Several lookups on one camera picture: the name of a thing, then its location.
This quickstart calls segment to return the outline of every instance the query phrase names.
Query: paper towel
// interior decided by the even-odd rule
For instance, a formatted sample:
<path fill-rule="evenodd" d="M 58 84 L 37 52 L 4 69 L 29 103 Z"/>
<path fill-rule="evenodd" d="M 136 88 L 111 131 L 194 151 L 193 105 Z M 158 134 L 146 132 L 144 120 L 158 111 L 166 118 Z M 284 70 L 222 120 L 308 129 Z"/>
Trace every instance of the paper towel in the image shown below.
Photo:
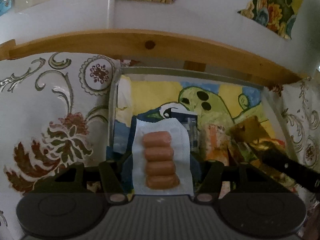
<path fill-rule="evenodd" d="M 171 147 L 174 150 L 173 161 L 180 184 L 165 190 L 154 190 L 146 186 L 143 135 L 150 132 L 168 131 L 171 134 Z M 137 119 L 136 133 L 132 144 L 132 181 L 137 195 L 184 195 L 193 196 L 192 175 L 190 172 L 190 143 L 186 128 L 175 118 L 150 123 Z"/>

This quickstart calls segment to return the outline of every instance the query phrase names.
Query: wood knot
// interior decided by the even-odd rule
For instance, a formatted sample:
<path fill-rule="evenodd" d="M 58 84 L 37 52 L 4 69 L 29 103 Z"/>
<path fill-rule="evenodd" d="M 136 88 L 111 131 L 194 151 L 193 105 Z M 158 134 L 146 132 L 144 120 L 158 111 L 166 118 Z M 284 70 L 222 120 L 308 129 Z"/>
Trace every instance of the wood knot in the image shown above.
<path fill-rule="evenodd" d="M 146 41 L 144 46 L 146 49 L 153 49 L 156 46 L 156 44 L 154 41 Z"/>

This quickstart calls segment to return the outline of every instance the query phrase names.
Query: round black pad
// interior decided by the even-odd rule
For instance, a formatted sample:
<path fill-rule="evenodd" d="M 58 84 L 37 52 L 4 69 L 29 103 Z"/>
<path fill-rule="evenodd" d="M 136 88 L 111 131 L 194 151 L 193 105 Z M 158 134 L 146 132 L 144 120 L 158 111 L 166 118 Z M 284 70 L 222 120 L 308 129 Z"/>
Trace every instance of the round black pad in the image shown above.
<path fill-rule="evenodd" d="M 29 193 L 17 205 L 22 228 L 41 238 L 69 238 L 94 226 L 104 211 L 94 193 Z"/>
<path fill-rule="evenodd" d="M 259 238 L 293 234 L 306 217 L 303 201 L 293 193 L 229 193 L 219 209 L 238 232 Z"/>

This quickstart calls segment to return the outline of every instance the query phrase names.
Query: wooden board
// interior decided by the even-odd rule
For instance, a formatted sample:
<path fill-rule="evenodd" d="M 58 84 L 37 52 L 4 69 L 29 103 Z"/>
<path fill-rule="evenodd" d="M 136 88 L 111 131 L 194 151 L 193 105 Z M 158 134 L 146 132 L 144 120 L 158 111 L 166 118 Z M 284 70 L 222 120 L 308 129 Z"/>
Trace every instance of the wooden board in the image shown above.
<path fill-rule="evenodd" d="M 246 74 L 244 80 L 272 86 L 300 80 L 292 71 L 256 54 L 197 37 L 148 30 L 106 29 L 64 33 L 9 48 L 8 59 L 44 52 L 81 52 L 109 57 L 164 57 L 184 60 L 185 68 L 204 71 L 204 65 Z"/>
<path fill-rule="evenodd" d="M 0 60 L 9 59 L 9 50 L 16 46 L 15 40 L 9 40 L 0 44 Z"/>

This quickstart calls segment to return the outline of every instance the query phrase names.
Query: painted wall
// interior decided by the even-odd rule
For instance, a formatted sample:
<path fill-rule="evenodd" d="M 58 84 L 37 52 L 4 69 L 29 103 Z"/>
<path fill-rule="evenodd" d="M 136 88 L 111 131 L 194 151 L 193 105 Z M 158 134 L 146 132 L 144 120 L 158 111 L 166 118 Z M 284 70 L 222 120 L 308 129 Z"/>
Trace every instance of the painted wall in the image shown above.
<path fill-rule="evenodd" d="M 127 0 L 51 0 L 0 17 L 0 43 L 100 29 L 135 28 L 189 34 L 268 58 L 298 73 L 320 65 L 320 0 L 304 0 L 287 41 L 237 14 L 249 0 L 177 0 L 172 5 Z"/>

